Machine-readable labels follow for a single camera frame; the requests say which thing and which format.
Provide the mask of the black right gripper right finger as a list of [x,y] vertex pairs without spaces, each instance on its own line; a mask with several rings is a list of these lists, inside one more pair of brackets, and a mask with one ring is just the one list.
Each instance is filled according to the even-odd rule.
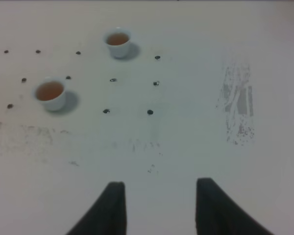
[[199,178],[196,182],[195,222],[198,235],[271,234],[211,178]]

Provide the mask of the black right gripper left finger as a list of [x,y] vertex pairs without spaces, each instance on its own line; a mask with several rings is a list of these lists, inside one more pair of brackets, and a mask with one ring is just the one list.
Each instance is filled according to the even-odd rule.
[[126,197],[123,182],[110,182],[69,235],[125,235]]

